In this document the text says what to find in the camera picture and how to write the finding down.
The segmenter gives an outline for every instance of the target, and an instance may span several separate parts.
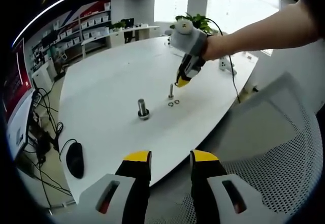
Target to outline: hand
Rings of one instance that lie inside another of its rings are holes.
[[[229,54],[229,45],[227,36],[209,36],[207,38],[207,47],[203,51],[202,58],[206,61],[216,60]]]

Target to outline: desk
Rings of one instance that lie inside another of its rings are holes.
[[[167,38],[108,49],[68,68],[59,105],[59,121],[64,123],[59,147],[71,138],[83,147],[85,172],[80,180],[68,171],[68,145],[61,155],[77,203],[85,189],[114,174],[123,158],[137,150],[152,151],[150,184],[155,184],[205,139],[236,100],[231,73],[221,71],[215,60],[185,87],[174,87],[180,104],[169,107],[170,84],[183,53],[166,45]],[[247,54],[233,56],[239,92],[256,62]],[[150,110],[147,121],[138,118],[140,98]]]
[[[13,112],[8,122],[7,140],[10,154],[13,159],[16,159],[20,150],[27,143],[27,123],[31,104],[33,102],[33,93],[34,89],[25,93],[16,106],[17,110]]]
[[[112,32],[106,35],[102,35],[100,37],[91,37],[90,39],[84,40],[81,43],[82,46],[82,58],[85,59],[86,58],[86,44],[89,44],[90,42],[96,41],[96,40],[100,40],[100,39],[107,39],[109,36],[111,35],[116,35],[116,34],[123,34],[124,32],[132,32],[132,31],[149,31],[152,28],[159,28],[159,26],[148,26],[148,27],[132,27],[132,28],[127,28],[127,29],[123,29],[122,31],[118,31],[118,32]],[[145,35],[145,38],[149,38],[149,34],[147,33]]]

